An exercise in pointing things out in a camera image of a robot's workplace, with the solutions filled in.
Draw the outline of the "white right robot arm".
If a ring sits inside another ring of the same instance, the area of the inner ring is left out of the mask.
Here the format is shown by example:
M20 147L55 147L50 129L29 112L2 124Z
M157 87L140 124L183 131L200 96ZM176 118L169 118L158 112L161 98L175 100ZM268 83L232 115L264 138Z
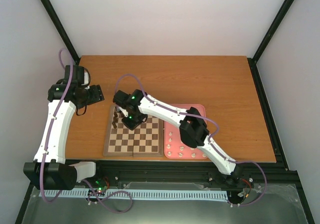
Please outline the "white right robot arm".
M201 150L224 175L226 185L235 187L242 176L242 168L230 157L210 134L206 121L194 108L178 108L157 100L144 91L136 89L132 94L121 90L115 92L112 102L123 113L123 124L134 130L144 123L148 116L156 117L179 129L180 140L190 148Z

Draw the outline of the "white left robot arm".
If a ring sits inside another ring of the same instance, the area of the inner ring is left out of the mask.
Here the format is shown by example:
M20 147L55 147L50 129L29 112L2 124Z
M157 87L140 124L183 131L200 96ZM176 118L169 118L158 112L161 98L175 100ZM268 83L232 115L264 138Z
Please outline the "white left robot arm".
M104 100L100 85L91 85L89 71L66 65L64 78L48 90L48 116L39 148L23 173L38 190L72 190L87 179L92 185L103 182L104 172L94 161L66 164L66 143L71 120L80 109Z

